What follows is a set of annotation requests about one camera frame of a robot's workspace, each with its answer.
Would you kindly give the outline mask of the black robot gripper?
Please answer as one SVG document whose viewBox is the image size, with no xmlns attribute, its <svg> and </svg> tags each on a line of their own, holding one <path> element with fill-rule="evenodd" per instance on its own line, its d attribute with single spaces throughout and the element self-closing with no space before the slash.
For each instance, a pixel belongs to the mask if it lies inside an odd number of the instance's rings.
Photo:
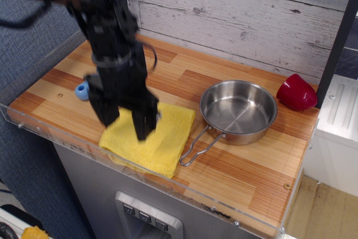
<svg viewBox="0 0 358 239">
<path fill-rule="evenodd" d="M 89 101 L 100 122 L 108 127 L 120 115 L 119 106 L 129 109 L 137 139 L 146 140 L 157 126 L 158 99 L 147 89 L 144 54 L 124 57 L 93 55 L 97 73 L 86 76 Z"/>
</svg>

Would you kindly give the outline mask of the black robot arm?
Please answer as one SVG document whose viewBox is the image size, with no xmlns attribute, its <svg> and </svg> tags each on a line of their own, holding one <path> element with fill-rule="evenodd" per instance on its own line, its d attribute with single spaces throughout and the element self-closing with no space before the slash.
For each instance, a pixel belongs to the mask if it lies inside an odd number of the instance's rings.
<svg viewBox="0 0 358 239">
<path fill-rule="evenodd" d="M 52 3 L 66 7 L 89 41 L 97 73 L 85 77 L 88 97 L 99 120 L 112 124 L 123 107 L 132 112 L 136 136 L 145 140 L 156 128 L 158 99 L 147 89 L 144 44 L 137 41 L 138 24 L 127 0 L 42 0 L 33 14 L 16 22 L 2 21 L 10 28 L 31 26 Z"/>
</svg>

